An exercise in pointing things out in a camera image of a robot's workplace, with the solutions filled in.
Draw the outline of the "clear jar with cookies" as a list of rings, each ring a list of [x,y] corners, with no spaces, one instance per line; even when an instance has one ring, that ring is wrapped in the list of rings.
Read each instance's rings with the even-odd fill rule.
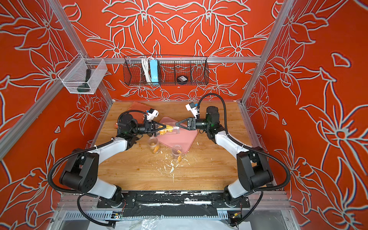
[[[166,128],[164,129],[166,129],[166,134],[161,136],[176,135],[180,133],[180,128],[177,126],[166,124]]]

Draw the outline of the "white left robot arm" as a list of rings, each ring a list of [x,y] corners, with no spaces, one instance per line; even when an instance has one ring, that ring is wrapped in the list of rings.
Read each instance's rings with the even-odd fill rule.
[[[140,111],[143,115],[141,124],[132,116],[134,110],[123,112],[117,119],[116,137],[88,149],[75,149],[70,155],[58,160],[48,173],[48,184],[62,193],[99,196],[120,203],[123,199],[121,188],[99,179],[99,165],[132,148],[141,136],[153,136],[164,130],[167,126],[154,121],[153,112],[153,109]]]

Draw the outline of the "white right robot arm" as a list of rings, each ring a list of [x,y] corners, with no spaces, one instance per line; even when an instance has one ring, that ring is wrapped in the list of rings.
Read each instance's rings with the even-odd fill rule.
[[[220,122],[220,113],[216,106],[207,107],[206,117],[201,118],[201,103],[208,96],[220,99],[223,106],[223,124]],[[264,152],[261,147],[250,147],[240,142],[229,133],[227,107],[220,95],[208,93],[198,103],[186,104],[186,109],[193,116],[177,122],[176,125],[189,131],[203,131],[210,141],[224,148],[236,159],[238,179],[224,188],[224,197],[229,201],[255,192],[279,190],[289,184],[291,173],[281,160]],[[271,187],[266,186],[274,180],[269,160],[278,163],[286,173],[286,178],[282,183]]]

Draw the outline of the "clear open cookie jar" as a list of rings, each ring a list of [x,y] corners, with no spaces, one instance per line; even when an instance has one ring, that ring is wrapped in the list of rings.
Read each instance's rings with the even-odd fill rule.
[[[179,163],[182,161],[182,158],[183,158],[183,149],[180,145],[174,145],[172,147],[172,156],[173,156],[173,159]]]

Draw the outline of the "pink plastic tray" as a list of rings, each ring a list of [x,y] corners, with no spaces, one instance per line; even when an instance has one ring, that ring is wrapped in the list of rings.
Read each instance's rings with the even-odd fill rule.
[[[159,123],[162,124],[169,124],[175,126],[177,120],[174,120],[170,117],[163,117]],[[158,141],[167,146],[172,148],[174,145],[180,145],[183,149],[183,154],[186,154],[190,147],[192,146],[195,138],[198,135],[197,130],[184,130],[180,129],[180,133],[176,135],[167,135],[167,136],[156,136]]]

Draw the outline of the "orange plastic tool case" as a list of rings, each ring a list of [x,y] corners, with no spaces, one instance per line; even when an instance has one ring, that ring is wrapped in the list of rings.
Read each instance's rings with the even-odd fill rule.
[[[129,111],[129,110],[139,110],[139,111],[143,111],[143,112],[147,112],[151,109],[151,106],[148,106],[146,104],[143,103],[139,103],[139,102],[133,102],[133,104],[126,110],[123,110],[121,113]],[[143,123],[144,121],[144,115],[139,113],[139,112],[130,112],[130,114],[133,116],[134,119],[137,120],[137,123]]]

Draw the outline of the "light blue box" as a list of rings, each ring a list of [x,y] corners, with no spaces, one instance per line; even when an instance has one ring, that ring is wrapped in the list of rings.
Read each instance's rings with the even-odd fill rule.
[[[151,82],[153,84],[158,84],[159,83],[159,75],[158,75],[158,61],[155,59],[152,59],[149,61],[150,63],[150,75],[151,75]]]

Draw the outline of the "dark green flashlight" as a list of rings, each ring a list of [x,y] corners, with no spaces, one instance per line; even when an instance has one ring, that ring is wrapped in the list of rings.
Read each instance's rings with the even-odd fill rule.
[[[89,81],[89,79],[91,77],[91,72],[92,72],[91,69],[87,69],[86,70],[85,81],[84,81],[84,83],[82,85],[80,85],[80,86],[77,87],[77,92],[79,92],[79,93],[87,93],[87,92],[90,91],[90,86],[88,84],[88,81]]]

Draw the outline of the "clear acrylic wall box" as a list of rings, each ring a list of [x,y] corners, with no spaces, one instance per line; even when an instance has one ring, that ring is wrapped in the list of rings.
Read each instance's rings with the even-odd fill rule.
[[[90,91],[79,93],[77,87],[84,83],[87,69],[92,71],[88,81]],[[102,58],[88,59],[79,53],[66,64],[57,76],[71,94],[95,94],[106,73],[107,65]]]

